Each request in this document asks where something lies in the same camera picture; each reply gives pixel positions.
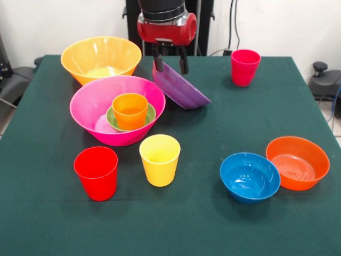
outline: large yellow bowl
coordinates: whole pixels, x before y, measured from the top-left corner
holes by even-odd
[[[141,60],[133,42],[111,36],[92,37],[71,44],[61,56],[63,67],[85,85],[98,78],[131,75]]]

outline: magenta bowl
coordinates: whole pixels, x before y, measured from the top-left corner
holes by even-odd
[[[107,122],[107,110],[122,93],[146,97],[156,111],[156,118],[142,128],[117,132]],[[70,102],[72,118],[99,141],[110,146],[127,146],[143,139],[165,110],[165,95],[153,82],[136,76],[113,76],[92,81],[80,88]]]

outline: black knob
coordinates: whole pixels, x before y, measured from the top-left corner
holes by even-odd
[[[323,71],[328,68],[328,65],[322,61],[314,62],[313,67],[315,69],[315,77],[323,76]]]
[[[323,72],[328,68],[328,65],[322,61],[314,62],[313,67],[316,72]]]

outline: small green plate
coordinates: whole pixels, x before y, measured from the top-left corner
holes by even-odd
[[[148,111],[147,116],[145,117],[145,123],[144,125],[149,124],[151,121],[153,121],[156,117],[156,112],[152,104],[148,103]],[[122,130],[118,127],[117,119],[112,111],[112,106],[110,106],[107,110],[107,122],[110,124],[112,128],[114,128],[118,132],[131,132]]]

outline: blue bowl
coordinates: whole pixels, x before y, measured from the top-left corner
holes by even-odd
[[[229,156],[220,166],[220,177],[231,195],[242,203],[257,203],[279,189],[277,168],[265,157],[252,153]]]

